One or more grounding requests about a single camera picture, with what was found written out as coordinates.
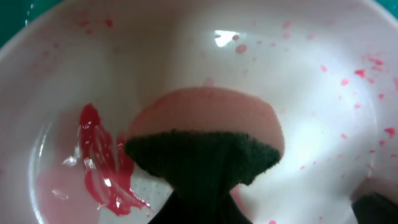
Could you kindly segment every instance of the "white ceramic surface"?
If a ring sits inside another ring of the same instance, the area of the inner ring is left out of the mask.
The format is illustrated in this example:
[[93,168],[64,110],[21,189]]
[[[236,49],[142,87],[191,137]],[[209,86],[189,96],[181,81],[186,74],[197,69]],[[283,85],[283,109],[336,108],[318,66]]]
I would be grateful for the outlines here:
[[132,188],[153,212],[117,217],[96,210],[81,161],[62,165],[79,112],[93,103],[116,135],[161,95],[202,85],[258,96],[282,125],[281,163],[239,188],[247,217],[356,223],[351,200],[366,190],[398,202],[398,137],[385,132],[398,128],[397,31],[367,0],[65,1],[0,52],[1,223],[49,222],[44,172],[64,180],[48,197],[73,205],[50,224],[147,223],[165,182],[136,169]]

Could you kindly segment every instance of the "white bowl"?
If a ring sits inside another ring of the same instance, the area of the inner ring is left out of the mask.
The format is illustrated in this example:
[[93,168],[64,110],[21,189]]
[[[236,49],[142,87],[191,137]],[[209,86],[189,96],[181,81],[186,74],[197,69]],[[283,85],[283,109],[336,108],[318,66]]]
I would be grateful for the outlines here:
[[136,167],[152,210],[97,210],[79,112],[93,103],[116,136],[156,98],[203,85],[260,97],[282,125],[281,163],[233,190],[248,218],[356,223],[353,197],[398,202],[397,31],[368,0],[65,1],[0,52],[2,223],[147,223],[171,188]]

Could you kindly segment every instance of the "teal surface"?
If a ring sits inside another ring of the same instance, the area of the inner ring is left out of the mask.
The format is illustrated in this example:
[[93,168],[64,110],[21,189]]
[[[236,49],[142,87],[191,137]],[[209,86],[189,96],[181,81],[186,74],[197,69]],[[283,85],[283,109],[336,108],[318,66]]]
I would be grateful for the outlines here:
[[[3,0],[0,4],[0,46],[30,21],[62,0]],[[398,17],[398,0],[377,0],[395,17]]]

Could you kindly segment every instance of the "black object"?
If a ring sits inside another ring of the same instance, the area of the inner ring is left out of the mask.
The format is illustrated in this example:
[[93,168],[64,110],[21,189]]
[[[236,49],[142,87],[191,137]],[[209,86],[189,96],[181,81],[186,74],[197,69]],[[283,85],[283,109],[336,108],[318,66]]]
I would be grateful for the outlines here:
[[173,130],[133,138],[126,143],[126,154],[173,186],[165,210],[171,212],[170,203],[180,204],[181,213],[197,223],[220,223],[220,217],[230,220],[230,215],[237,222],[244,220],[229,191],[240,183],[251,184],[280,160],[273,147],[233,132]]
[[373,193],[352,204],[358,224],[397,224],[398,205]]
[[[149,224],[160,223],[203,223],[203,219],[201,218],[201,211],[192,213],[185,208],[177,193],[173,191],[159,213],[149,222]],[[230,194],[221,202],[215,217],[206,223],[252,224],[240,211]]]

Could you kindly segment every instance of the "red liquid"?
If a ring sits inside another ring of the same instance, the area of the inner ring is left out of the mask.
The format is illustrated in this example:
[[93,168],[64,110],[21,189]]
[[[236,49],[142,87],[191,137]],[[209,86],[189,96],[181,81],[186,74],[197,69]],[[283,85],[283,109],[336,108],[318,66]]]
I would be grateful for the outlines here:
[[[80,132],[80,146],[86,167],[85,186],[94,200],[118,216],[128,215],[130,207],[150,208],[130,187],[134,162],[124,153],[126,141],[122,137],[116,140],[117,169],[112,153],[112,137],[101,125],[98,111],[91,104],[86,105],[80,114]],[[95,179],[98,179],[102,194],[96,187]]]

